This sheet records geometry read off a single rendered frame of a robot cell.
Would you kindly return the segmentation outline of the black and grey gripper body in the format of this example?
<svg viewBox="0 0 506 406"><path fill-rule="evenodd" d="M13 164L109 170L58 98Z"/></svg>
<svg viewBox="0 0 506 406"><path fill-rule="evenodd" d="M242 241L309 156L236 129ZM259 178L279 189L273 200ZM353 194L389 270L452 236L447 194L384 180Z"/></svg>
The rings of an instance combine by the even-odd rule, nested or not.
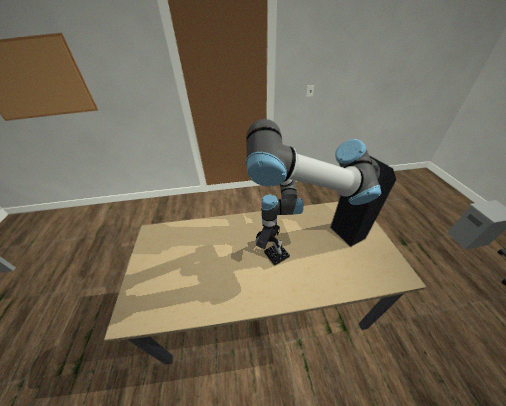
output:
<svg viewBox="0 0 506 406"><path fill-rule="evenodd" d="M263 223L262 223L263 225ZM267 229L272 229L273 228L273 231L271 233L271 236L269 238L269 242L272 242L273 241L273 238L275 237L276 234L279 234L278 230L280 230L280 226L277 225L277 223L274 225L274 226L271 226L271 227L268 227L268 226L265 226L263 225L263 227L267 228Z"/></svg>

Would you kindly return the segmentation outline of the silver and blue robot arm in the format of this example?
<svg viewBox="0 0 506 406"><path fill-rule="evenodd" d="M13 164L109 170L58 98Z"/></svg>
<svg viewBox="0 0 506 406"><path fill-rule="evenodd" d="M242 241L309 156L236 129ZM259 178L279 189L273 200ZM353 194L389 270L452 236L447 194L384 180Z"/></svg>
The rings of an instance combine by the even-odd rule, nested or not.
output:
<svg viewBox="0 0 506 406"><path fill-rule="evenodd" d="M352 205L371 202L381 195L377 180L379 165L370 158L360 140L345 141L337 148L335 157L339 167L296 154L293 147L282 144L278 125L269 119L255 121L246 137L246 166L250 179L262 186L280 185L281 189L282 199L265 195L261 200L265 226L274 226L277 215L303 212L303 200L297 198L295 181L337 190L341 196L348 197Z"/></svg>

